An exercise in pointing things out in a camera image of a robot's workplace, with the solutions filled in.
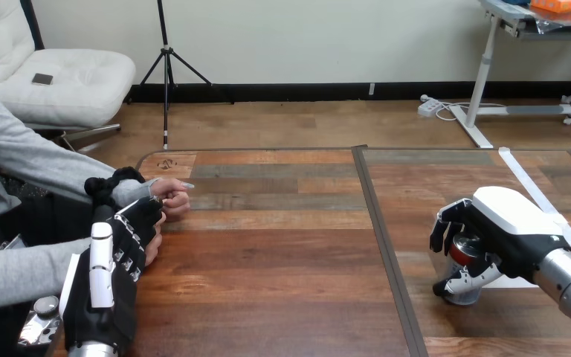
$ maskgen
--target smartphone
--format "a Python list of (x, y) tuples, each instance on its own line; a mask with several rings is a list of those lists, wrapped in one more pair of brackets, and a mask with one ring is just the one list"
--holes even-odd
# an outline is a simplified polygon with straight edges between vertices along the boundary
[(37, 84), (39, 86), (49, 86), (51, 82), (54, 80), (54, 76), (50, 76), (49, 74), (42, 74), (36, 73), (31, 80), (32, 84)]

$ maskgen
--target tripod leg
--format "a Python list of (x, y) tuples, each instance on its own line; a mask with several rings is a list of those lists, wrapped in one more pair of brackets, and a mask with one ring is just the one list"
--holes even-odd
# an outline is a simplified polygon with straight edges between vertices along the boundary
[[(169, 96), (170, 96), (170, 101), (172, 99), (172, 96), (174, 95), (174, 76), (172, 75), (172, 59), (170, 58), (170, 54), (165, 54), (165, 60), (167, 61), (167, 79), (170, 81), (169, 84)], [(170, 109), (170, 103), (167, 103), (167, 109)]]
[[(170, 64), (170, 56), (167, 54), (165, 56), (165, 68), (169, 68), (168, 65)], [(167, 110), (169, 108), (167, 102), (167, 75), (164, 75), (164, 91), (165, 91), (165, 102), (163, 104), (163, 150), (167, 150)]]
[(194, 67), (192, 67), (189, 63), (185, 62), (185, 60), (182, 59), (179, 55), (177, 55), (176, 52), (172, 52), (172, 55), (176, 57), (177, 60), (181, 61), (182, 64), (184, 64), (188, 69), (190, 69), (196, 76), (200, 77), (200, 79), (203, 80), (206, 84), (208, 84), (212, 88), (215, 88), (218, 91), (218, 93), (220, 93), (220, 95), (223, 96), (224, 99), (226, 99), (227, 102), (235, 104), (235, 102), (231, 100), (229, 96), (226, 95), (222, 90), (220, 90), (218, 86), (214, 86), (213, 83), (209, 82), (207, 78), (205, 78), (202, 74), (200, 74), (200, 72), (195, 70)]
[(149, 78), (150, 74), (152, 74), (152, 71), (154, 71), (154, 68), (156, 67), (158, 62), (161, 61), (162, 56), (163, 56), (163, 52), (161, 52), (161, 54), (158, 55), (158, 57), (156, 58), (156, 61), (154, 61), (154, 64), (152, 65), (152, 67), (150, 67), (148, 73), (146, 74), (146, 76), (141, 81), (141, 84), (139, 84), (139, 87), (146, 84), (147, 79)]

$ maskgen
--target scrunchie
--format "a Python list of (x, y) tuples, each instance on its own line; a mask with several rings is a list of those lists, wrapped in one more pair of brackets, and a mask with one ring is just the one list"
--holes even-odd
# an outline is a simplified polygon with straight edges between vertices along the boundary
[(93, 207), (108, 205), (115, 210), (121, 209), (111, 197), (112, 191), (122, 180), (137, 180), (143, 184), (146, 180), (134, 167), (116, 170), (111, 178), (91, 177), (84, 182), (84, 191), (93, 198)]

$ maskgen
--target black tripod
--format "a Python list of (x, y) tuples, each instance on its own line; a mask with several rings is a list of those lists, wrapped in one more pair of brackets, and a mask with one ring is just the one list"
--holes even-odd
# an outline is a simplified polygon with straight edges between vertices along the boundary
[(200, 77), (200, 79), (203, 80), (206, 84), (208, 84), (210, 87), (217, 90), (217, 92), (220, 93), (220, 95), (224, 99), (226, 99), (227, 102), (229, 102), (231, 104), (235, 104), (235, 102), (233, 100), (231, 100), (217, 86), (214, 86), (213, 83), (209, 82), (209, 80), (207, 78), (204, 78), (204, 76), (202, 74), (200, 74), (200, 72), (195, 70), (194, 67), (192, 67), (189, 63), (187, 63), (184, 59), (182, 59), (179, 55), (177, 55), (177, 53), (174, 52), (173, 48), (168, 46), (168, 44), (167, 44), (167, 30), (165, 28), (165, 16), (163, 14), (163, 1), (157, 0), (157, 4), (158, 4), (158, 19), (161, 20), (161, 32), (163, 34), (163, 48), (161, 49), (161, 53), (158, 55), (156, 61), (154, 61), (154, 64), (149, 69), (148, 73), (143, 78), (143, 80), (141, 81), (141, 84), (139, 84), (139, 89), (141, 89), (141, 87), (143, 87), (143, 85), (147, 81), (150, 74), (152, 74), (152, 71), (154, 71), (154, 68), (156, 67), (158, 62), (161, 61), (161, 58), (165, 57), (165, 71), (167, 74), (164, 75), (164, 82), (165, 82), (164, 92), (165, 92), (165, 95), (164, 95), (164, 107), (163, 107), (164, 108), (163, 109), (163, 118), (164, 118), (164, 123), (163, 123), (163, 149), (167, 150), (167, 110), (170, 108), (170, 102), (168, 101), (168, 98), (174, 92), (174, 88), (176, 87), (176, 84), (174, 84), (174, 77), (172, 76), (172, 62), (171, 62), (170, 56), (176, 57), (177, 60), (181, 61), (181, 63), (184, 64), (193, 73), (195, 73), (196, 76)]

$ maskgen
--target hand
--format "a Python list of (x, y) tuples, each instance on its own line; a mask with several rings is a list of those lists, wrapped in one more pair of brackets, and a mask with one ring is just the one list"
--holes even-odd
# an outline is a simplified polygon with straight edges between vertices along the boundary
[(162, 178), (149, 188), (152, 195), (163, 199), (163, 212), (169, 222), (179, 221), (191, 209), (187, 188), (176, 178)]
[(158, 255), (158, 247), (160, 247), (161, 243), (163, 242), (163, 236), (161, 235), (161, 225), (163, 222), (165, 222), (166, 217), (165, 213), (161, 213), (161, 215), (161, 220), (156, 222), (156, 225), (154, 226), (156, 234), (154, 235), (154, 238), (149, 241), (149, 244), (146, 247), (146, 266), (150, 265), (152, 261), (154, 261), (154, 258), (156, 258)]

